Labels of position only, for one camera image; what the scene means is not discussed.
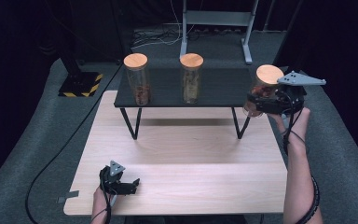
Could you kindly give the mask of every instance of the transparent container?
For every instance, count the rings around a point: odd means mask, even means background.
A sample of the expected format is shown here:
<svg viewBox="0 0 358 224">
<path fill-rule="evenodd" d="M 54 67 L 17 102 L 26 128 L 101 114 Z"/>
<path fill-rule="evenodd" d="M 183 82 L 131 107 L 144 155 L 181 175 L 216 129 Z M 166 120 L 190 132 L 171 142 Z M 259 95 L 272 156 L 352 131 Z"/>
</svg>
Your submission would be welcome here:
<svg viewBox="0 0 358 224">
<path fill-rule="evenodd" d="M 203 58 L 195 53 L 181 57 L 182 97 L 186 104 L 195 104 L 200 97 L 201 70 Z"/>
<path fill-rule="evenodd" d="M 270 64 L 259 66 L 249 93 L 254 97 L 275 97 L 280 77 L 283 77 L 283 71 L 280 68 Z M 243 105 L 243 113 L 251 118 L 258 118 L 263 115 L 263 112 L 258 111 L 255 103 L 249 101 L 249 99 Z"/>
<path fill-rule="evenodd" d="M 151 101 L 150 75 L 147 68 L 147 57 L 133 53 L 124 59 L 127 78 L 137 105 L 147 105 Z"/>
</svg>

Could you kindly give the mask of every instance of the gray carpet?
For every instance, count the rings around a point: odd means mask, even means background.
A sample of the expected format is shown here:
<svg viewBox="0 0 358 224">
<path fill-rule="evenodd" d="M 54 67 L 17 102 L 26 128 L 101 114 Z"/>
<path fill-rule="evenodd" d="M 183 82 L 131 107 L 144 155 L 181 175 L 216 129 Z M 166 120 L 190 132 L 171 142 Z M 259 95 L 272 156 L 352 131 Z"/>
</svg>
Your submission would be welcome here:
<svg viewBox="0 0 358 224">
<path fill-rule="evenodd" d="M 249 68 L 254 74 L 259 65 L 273 62 L 284 35 L 253 32 L 252 65 L 244 62 L 239 34 L 189 41 L 187 52 L 202 55 L 207 67 Z M 180 41 L 172 45 L 143 46 L 133 51 L 146 54 L 150 66 L 179 66 Z M 27 190 L 61 149 L 62 153 L 34 183 L 29 198 L 30 212 L 38 223 L 90 222 L 90 217 L 65 215 L 63 203 L 57 203 L 57 198 L 69 191 L 100 96 L 105 90 L 117 89 L 122 74 L 122 68 L 117 72 L 118 68 L 114 63 L 86 63 L 81 66 L 82 71 L 103 74 L 99 89 L 93 97 L 65 98 L 58 96 L 58 90 L 66 78 L 66 70 L 60 60 L 53 64 L 38 108 L 0 170 L 0 223 L 31 223 L 24 206 Z M 306 106 L 312 112 L 307 138 L 310 166 L 321 190 L 324 222 L 358 223 L 358 147 L 323 88 L 312 86 L 306 90 Z M 248 223 L 259 223 L 259 214 L 245 217 Z M 124 217 L 114 217 L 111 223 L 123 222 Z M 282 223 L 282 215 L 265 214 L 264 223 Z"/>
</svg>

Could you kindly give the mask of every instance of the small black table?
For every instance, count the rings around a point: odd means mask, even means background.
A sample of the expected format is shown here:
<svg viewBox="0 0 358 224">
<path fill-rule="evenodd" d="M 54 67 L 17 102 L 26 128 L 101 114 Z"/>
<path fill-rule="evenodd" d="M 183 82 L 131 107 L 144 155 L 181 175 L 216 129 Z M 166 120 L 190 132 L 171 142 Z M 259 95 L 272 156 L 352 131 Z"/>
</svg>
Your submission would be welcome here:
<svg viewBox="0 0 358 224">
<path fill-rule="evenodd" d="M 182 101 L 181 74 L 179 68 L 150 68 L 151 102 L 137 105 L 125 74 L 121 79 L 114 102 L 120 108 L 133 139 L 137 139 L 143 107 L 231 107 L 237 136 L 242 138 L 249 124 L 248 117 L 240 130 L 234 107 L 243 107 L 252 84 L 248 69 L 203 68 L 200 79 L 200 97 L 196 104 Z M 126 107 L 139 107 L 135 131 L 128 118 Z"/>
</svg>

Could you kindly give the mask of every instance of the wooden lid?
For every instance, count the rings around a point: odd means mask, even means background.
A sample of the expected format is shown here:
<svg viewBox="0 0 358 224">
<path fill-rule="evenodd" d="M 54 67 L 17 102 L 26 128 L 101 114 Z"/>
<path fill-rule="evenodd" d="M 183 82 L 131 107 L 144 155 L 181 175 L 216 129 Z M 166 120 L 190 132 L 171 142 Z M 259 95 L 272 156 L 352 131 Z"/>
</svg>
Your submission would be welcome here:
<svg viewBox="0 0 358 224">
<path fill-rule="evenodd" d="M 257 68 L 256 75 L 260 81 L 269 85 L 276 85 L 278 78 L 283 77 L 283 71 L 274 65 L 264 64 Z"/>
<path fill-rule="evenodd" d="M 147 57 L 141 53 L 130 54 L 124 59 L 124 64 L 129 69 L 139 69 L 145 66 L 146 63 L 147 63 Z"/>
<path fill-rule="evenodd" d="M 180 63 L 187 68 L 199 68 L 203 64 L 203 58 L 195 53 L 188 53 L 180 58 Z"/>
</svg>

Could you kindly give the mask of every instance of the black metal leg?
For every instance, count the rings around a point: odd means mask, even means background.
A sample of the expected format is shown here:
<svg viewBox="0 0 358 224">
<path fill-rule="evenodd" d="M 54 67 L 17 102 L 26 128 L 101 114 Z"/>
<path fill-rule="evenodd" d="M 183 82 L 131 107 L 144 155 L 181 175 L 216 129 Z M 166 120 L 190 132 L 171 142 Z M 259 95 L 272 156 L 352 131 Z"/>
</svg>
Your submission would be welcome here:
<svg viewBox="0 0 358 224">
<path fill-rule="evenodd" d="M 238 120 L 237 120 L 237 114 L 235 113 L 235 108 L 231 107 L 231 111 L 232 111 L 232 117 L 234 117 L 235 130 L 237 130 L 238 139 L 242 139 L 243 134 L 245 133 L 245 130 L 248 127 L 248 124 L 249 124 L 249 121 L 251 118 L 249 118 L 249 117 L 246 118 L 246 121 L 243 124 L 242 129 L 240 130 L 240 127 L 238 125 Z"/>
<path fill-rule="evenodd" d="M 141 114 L 142 114 L 142 108 L 138 109 L 138 115 L 136 117 L 136 124 L 135 124 L 135 132 L 133 131 L 133 128 L 131 126 L 129 116 L 127 115 L 126 108 L 120 108 L 121 114 L 123 115 L 124 120 L 126 121 L 127 127 L 130 130 L 131 136 L 134 140 L 138 138 L 138 130 L 139 130 L 139 123 L 141 121 Z"/>
</svg>

